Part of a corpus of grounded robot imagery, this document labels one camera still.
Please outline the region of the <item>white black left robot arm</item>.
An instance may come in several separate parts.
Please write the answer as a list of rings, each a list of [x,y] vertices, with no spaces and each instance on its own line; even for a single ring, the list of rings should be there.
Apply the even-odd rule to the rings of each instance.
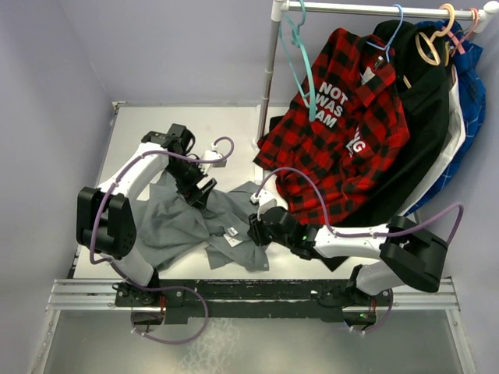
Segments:
[[[77,196],[76,240],[90,250],[93,264],[110,263],[117,273],[135,284],[133,297],[142,305],[160,298],[157,271],[136,247],[136,222],[132,205],[155,175],[166,171],[175,180],[180,196],[189,206],[202,210],[215,187],[206,184],[206,167],[220,158],[209,152],[206,158],[188,161],[195,136],[184,125],[173,124],[166,133],[150,131],[135,153],[98,187],[84,187]]]

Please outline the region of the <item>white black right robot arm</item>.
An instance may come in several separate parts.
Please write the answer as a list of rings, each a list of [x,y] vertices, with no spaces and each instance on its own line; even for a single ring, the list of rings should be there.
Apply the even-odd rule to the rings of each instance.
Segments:
[[[356,305],[402,285],[437,292],[448,253],[444,239],[403,216],[370,228],[329,228],[301,224],[275,206],[249,216],[248,235],[256,245],[277,243],[300,259],[319,259],[329,267],[341,258],[369,259],[354,268],[346,288]]]

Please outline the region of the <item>grey button-up shirt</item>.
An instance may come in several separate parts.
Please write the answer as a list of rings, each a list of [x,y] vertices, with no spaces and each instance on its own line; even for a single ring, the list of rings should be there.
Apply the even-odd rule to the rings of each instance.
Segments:
[[[217,269],[237,263],[249,272],[270,269],[266,246],[258,246],[248,236],[249,215],[257,209],[250,202],[257,190],[248,181],[229,192],[211,191],[205,210],[190,206],[177,193],[173,177],[163,173],[157,182],[150,184],[146,201],[133,204],[136,223],[136,247],[144,259],[156,270],[170,267],[178,257],[205,243],[210,268]],[[237,230],[236,236],[227,228]],[[223,235],[241,240],[231,247]]]

